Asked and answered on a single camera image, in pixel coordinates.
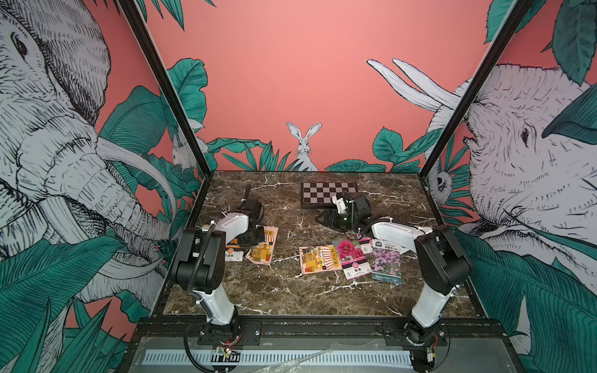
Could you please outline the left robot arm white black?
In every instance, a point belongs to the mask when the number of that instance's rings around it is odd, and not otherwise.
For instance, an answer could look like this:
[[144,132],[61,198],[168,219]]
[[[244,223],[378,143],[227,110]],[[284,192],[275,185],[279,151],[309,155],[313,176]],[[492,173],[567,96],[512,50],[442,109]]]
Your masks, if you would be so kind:
[[238,208],[222,213],[205,227],[183,231],[173,264],[173,278],[198,301],[211,325],[231,327],[238,317],[236,306],[222,285],[225,247],[236,240],[242,248],[264,242],[264,206],[250,197],[248,184]]

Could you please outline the sunflower shop seed packet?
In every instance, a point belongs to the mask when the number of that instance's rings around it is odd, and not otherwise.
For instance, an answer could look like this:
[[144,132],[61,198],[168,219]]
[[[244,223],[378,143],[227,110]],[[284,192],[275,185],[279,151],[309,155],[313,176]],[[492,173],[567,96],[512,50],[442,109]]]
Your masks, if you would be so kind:
[[253,264],[267,265],[271,264],[275,243],[278,237],[277,227],[264,227],[264,239],[249,249],[246,258]]
[[299,248],[302,274],[316,274],[341,270],[337,250],[333,246],[305,246]]

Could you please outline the purple flower seed packet front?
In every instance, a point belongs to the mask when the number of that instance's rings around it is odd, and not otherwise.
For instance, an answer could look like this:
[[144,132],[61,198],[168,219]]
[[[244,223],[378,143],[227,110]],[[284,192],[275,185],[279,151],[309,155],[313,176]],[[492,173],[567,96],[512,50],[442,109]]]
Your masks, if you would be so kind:
[[373,249],[373,280],[395,285],[402,284],[401,250],[403,247],[382,239],[373,239],[371,245]]

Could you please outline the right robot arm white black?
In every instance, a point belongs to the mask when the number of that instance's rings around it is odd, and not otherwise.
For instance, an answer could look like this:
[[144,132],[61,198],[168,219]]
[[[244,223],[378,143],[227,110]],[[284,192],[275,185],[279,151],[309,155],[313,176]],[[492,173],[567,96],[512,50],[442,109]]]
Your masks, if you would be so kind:
[[316,217],[320,225],[388,241],[416,253],[424,286],[409,318],[424,329],[435,326],[449,299],[473,269],[453,231],[445,225],[403,225],[390,216],[373,214],[369,201],[360,193],[341,193],[333,196],[332,202],[332,208]]

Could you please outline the pink flower seed packet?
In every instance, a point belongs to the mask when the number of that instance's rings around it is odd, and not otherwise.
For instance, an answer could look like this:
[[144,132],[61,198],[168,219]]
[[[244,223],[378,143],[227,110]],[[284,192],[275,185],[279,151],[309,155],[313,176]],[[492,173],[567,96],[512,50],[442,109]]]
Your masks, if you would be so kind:
[[348,280],[354,280],[373,272],[359,241],[342,239],[335,240],[332,244],[339,256],[342,271]]
[[359,239],[359,245],[361,247],[362,253],[370,254],[373,252],[371,241],[372,240],[370,238]]

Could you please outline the purple flower seed packet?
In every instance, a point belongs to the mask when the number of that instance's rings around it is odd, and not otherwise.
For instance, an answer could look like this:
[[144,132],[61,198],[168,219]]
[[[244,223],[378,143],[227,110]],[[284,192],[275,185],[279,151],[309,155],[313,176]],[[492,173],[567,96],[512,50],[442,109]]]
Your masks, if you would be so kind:
[[403,247],[382,239],[373,239],[371,245],[373,249],[373,280],[395,285],[402,284],[401,250]]
[[403,255],[404,253],[407,253],[408,251],[414,250],[414,241],[412,239],[411,240],[397,239],[397,240],[391,240],[390,242],[396,247],[396,250],[401,255]]

